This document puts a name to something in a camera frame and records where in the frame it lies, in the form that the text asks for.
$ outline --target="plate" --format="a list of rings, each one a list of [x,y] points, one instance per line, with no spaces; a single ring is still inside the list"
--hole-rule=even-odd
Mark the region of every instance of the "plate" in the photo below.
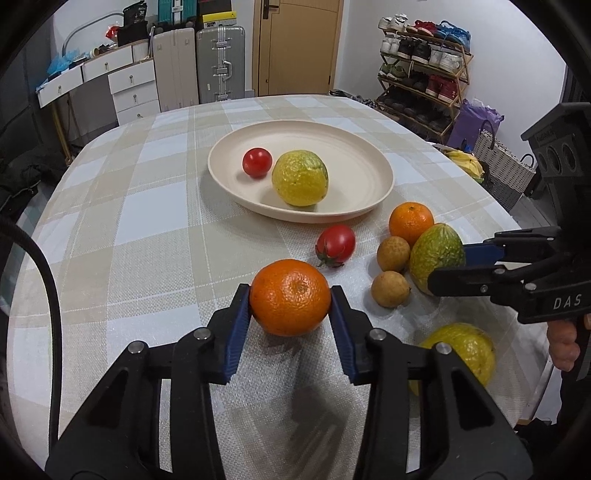
[[[310,207],[284,202],[271,183],[271,171],[252,179],[242,169],[242,158],[260,147],[273,156],[273,167],[291,150],[310,150],[329,173],[326,197]],[[302,120],[275,120],[236,130],[218,141],[207,166],[213,179],[240,205],[271,218],[297,223],[341,222],[372,210],[392,191],[394,172],[384,155],[357,135]]]

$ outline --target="purple bag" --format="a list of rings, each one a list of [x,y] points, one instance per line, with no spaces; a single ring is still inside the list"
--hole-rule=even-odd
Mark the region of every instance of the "purple bag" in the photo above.
[[[456,118],[456,123],[453,126],[452,134],[447,141],[447,146],[461,149],[464,140],[466,141],[466,148],[468,151],[474,149],[480,128],[485,120],[488,120],[493,132],[496,134],[499,125],[505,119],[505,115],[500,115],[496,110],[487,107],[480,100],[474,99],[472,102],[464,99],[460,114]]]

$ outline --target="tablecloth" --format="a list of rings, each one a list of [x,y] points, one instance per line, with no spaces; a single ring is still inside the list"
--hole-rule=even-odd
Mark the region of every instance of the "tablecloth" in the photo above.
[[[214,143],[245,125],[300,119],[339,127],[386,156],[395,187],[373,212],[348,222],[357,247],[345,267],[323,270],[374,326],[416,343],[450,322],[486,330],[498,366],[488,386],[509,422],[530,399],[547,358],[544,326],[522,326],[488,299],[436,299],[416,288],[395,310],[371,299],[375,253],[401,202],[425,203],[464,243],[518,228],[471,178],[433,147],[379,112],[350,99],[275,96],[200,105],[138,120],[87,145],[50,199],[34,239],[56,278],[63,319],[61,429],[131,341],[175,342],[229,304],[239,283],[282,258],[316,264],[322,225],[252,213],[228,198],[207,171]],[[8,375],[23,446],[43,464],[50,399],[48,306],[30,259],[11,310]],[[167,451],[169,385],[161,408]],[[266,335],[251,323],[238,373],[212,386],[217,438],[228,479],[346,479],[352,476],[368,399],[342,374],[328,322],[301,338]],[[411,457],[416,461],[417,406]]]

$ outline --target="orange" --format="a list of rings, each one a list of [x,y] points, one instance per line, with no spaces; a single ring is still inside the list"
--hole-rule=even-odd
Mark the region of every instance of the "orange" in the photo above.
[[[279,260],[252,281],[252,313],[263,329],[291,337],[314,330],[330,308],[330,289],[323,274],[299,260]]]
[[[431,210],[422,203],[406,202],[398,205],[390,215],[390,235],[404,238],[413,246],[418,238],[433,225]]]

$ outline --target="cable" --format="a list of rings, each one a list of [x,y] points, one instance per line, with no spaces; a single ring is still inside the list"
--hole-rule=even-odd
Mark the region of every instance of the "cable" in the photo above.
[[[12,240],[29,254],[39,269],[47,293],[51,323],[51,401],[49,406],[49,452],[51,453],[57,443],[61,403],[61,316],[56,282],[41,249],[26,232],[4,215],[0,215],[0,235]]]

